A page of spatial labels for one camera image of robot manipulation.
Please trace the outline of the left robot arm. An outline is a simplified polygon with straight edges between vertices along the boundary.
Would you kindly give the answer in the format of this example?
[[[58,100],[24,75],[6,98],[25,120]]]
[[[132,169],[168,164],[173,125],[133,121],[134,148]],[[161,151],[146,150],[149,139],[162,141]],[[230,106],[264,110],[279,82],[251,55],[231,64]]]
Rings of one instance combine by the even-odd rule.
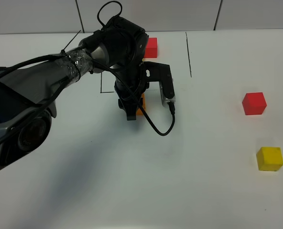
[[[137,66],[147,41],[142,27],[114,16],[77,48],[0,68],[0,170],[46,140],[66,87],[87,73]]]

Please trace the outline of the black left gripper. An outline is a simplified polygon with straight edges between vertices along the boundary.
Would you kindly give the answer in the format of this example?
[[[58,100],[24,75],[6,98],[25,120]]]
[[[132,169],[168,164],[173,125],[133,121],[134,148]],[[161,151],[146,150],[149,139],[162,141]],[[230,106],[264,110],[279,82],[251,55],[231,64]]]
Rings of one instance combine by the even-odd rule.
[[[122,67],[124,67],[122,63],[114,65],[115,70]],[[116,71],[116,73],[128,85],[131,91],[141,102],[142,95],[149,86],[146,82],[146,69],[144,62],[133,63],[123,71]],[[126,113],[127,121],[136,120],[136,114],[139,106],[118,78],[116,79],[114,88],[119,97],[118,106]]]

